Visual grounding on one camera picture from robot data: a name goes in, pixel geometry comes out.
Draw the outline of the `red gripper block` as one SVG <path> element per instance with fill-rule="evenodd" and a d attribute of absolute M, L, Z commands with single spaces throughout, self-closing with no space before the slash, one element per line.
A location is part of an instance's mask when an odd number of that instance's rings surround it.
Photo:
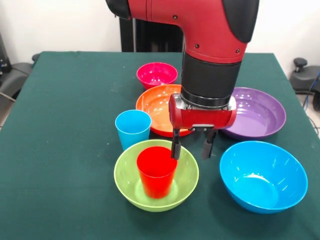
<path fill-rule="evenodd" d="M 201 157 L 209 159 L 217 130 L 233 125 L 237 116 L 237 104 L 232 96 L 224 108 L 202 109 L 188 105 L 179 93 L 172 94 L 168 102 L 169 119 L 173 127 L 171 158 L 178 160 L 181 153 L 180 130 L 215 129 L 207 133 Z"/>

